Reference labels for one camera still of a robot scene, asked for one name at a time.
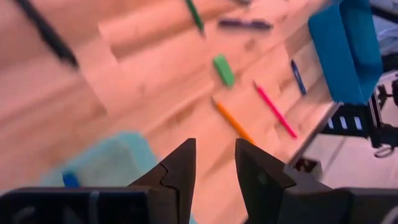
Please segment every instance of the green eraser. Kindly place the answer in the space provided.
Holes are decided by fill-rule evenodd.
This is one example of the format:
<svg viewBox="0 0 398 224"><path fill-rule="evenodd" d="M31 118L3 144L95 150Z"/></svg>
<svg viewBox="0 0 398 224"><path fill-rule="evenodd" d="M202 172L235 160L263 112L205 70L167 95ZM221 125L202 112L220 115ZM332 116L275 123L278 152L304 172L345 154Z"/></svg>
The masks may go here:
<svg viewBox="0 0 398 224"><path fill-rule="evenodd" d="M234 74L232 73L231 67L224 55L219 54L213 59L214 66L217 68L218 74L223 79L224 84L227 86L233 86L235 82Z"/></svg>

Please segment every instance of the marker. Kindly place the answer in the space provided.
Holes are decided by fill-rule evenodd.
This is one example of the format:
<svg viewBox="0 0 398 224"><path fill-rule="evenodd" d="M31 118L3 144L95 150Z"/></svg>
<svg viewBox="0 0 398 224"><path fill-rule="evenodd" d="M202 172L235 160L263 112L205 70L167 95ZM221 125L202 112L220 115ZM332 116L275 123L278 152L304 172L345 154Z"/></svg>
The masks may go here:
<svg viewBox="0 0 398 224"><path fill-rule="evenodd" d="M291 61L291 66L292 66L293 74L294 74L294 77L296 78L298 87L300 88L301 94L304 96L307 94L307 91L306 91L304 83L301 79L299 69L297 68L296 63L293 60Z"/></svg>
<svg viewBox="0 0 398 224"><path fill-rule="evenodd" d="M47 21L40 15L32 3L30 3L29 0L15 0L15 2L18 3L19 7L25 12L25 15L36 26L42 39L49 47L51 47L53 52L57 54L61 60L66 60L75 68L78 68L79 64L72 51L63 42L61 37L52 29Z"/></svg>
<svg viewBox="0 0 398 224"><path fill-rule="evenodd" d="M62 174L62 180L65 187L80 187L79 180L77 179L76 175L72 172L65 172Z"/></svg>
<svg viewBox="0 0 398 224"><path fill-rule="evenodd" d="M224 84L228 87L232 87L235 82L235 77L231 67L226 60L226 57L222 54L217 55L213 59L213 64L216 67L218 75L221 77Z"/></svg>
<svg viewBox="0 0 398 224"><path fill-rule="evenodd" d="M248 140L251 144L254 144L253 139L249 136L249 134L244 130L244 128L232 117L232 115L224 108L224 106L216 102L213 98L211 98L213 104L216 106L217 110L224 116L224 118L232 125L235 131L244 139Z"/></svg>
<svg viewBox="0 0 398 224"><path fill-rule="evenodd" d="M235 0L237 3L243 5L243 6L248 6L251 3L251 0Z"/></svg>
<svg viewBox="0 0 398 224"><path fill-rule="evenodd" d="M279 110L276 108L276 106L271 102L265 91L256 84L255 81L253 81L254 87L256 88L258 94L261 96L261 98L266 102L266 104L269 106L269 108L274 112L275 116L278 118L279 122L282 123L282 125L285 127L287 132L291 135L293 139L297 138L296 133L293 131L293 129L290 127L290 125L287 123L286 119L283 117L283 115L279 112Z"/></svg>
<svg viewBox="0 0 398 224"><path fill-rule="evenodd" d="M241 19L223 18L218 21L218 25L224 28L245 28L267 31L273 28L271 24L262 20L242 21Z"/></svg>
<svg viewBox="0 0 398 224"><path fill-rule="evenodd" d="M188 8L191 12L191 15L193 17L193 20L195 21L195 24L199 28L199 31L204 35L205 34L205 25L199 15L198 10L196 9L195 5L193 4L192 0L185 0L188 4Z"/></svg>

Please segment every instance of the dark blue pen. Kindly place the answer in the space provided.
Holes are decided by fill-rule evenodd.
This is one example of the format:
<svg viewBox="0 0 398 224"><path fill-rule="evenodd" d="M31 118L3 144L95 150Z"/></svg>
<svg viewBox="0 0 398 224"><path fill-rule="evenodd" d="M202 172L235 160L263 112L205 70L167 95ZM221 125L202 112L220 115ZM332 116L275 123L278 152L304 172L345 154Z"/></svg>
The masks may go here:
<svg viewBox="0 0 398 224"><path fill-rule="evenodd" d="M242 21L241 19L222 18L218 21L218 25L224 28L247 28L256 30L270 30L273 28L271 24L259 19L251 21Z"/></svg>
<svg viewBox="0 0 398 224"><path fill-rule="evenodd" d="M301 94L302 95L306 95L307 91L305 90L304 83L301 80L299 69L297 68L296 63L293 60L291 61L291 66L292 66L292 70L293 70L293 73L294 73L294 77L296 78L298 87L300 87Z"/></svg>

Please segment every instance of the white floor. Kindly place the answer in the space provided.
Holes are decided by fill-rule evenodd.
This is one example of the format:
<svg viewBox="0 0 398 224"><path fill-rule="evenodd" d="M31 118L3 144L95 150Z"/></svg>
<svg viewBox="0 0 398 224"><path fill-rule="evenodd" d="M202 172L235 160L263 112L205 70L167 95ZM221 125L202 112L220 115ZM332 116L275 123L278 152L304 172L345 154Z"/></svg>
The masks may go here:
<svg viewBox="0 0 398 224"><path fill-rule="evenodd" d="M391 80L384 81L391 93ZM398 126L398 107L388 99L383 122ZM398 149L391 157L378 159L363 138L319 134L304 156L321 161L322 182L330 187L398 188Z"/></svg>

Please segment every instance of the blue object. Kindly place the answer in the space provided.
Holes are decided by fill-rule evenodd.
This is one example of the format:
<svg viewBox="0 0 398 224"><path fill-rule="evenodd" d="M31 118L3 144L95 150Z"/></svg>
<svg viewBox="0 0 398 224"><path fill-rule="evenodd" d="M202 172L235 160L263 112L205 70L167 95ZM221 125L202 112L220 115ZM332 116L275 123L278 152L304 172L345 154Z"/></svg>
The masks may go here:
<svg viewBox="0 0 398 224"><path fill-rule="evenodd" d="M301 79L299 68L297 68L296 63L293 60L290 62L290 64L292 66L293 74L294 74L294 77L296 78L298 87L300 88L301 95L305 96L307 94L307 91L305 89L303 80Z"/></svg>
<svg viewBox="0 0 398 224"><path fill-rule="evenodd" d="M369 0L342 0L308 21L334 101L365 105L383 73Z"/></svg>
<svg viewBox="0 0 398 224"><path fill-rule="evenodd" d="M80 187L77 177L72 172L65 172L62 175L62 179L65 187Z"/></svg>

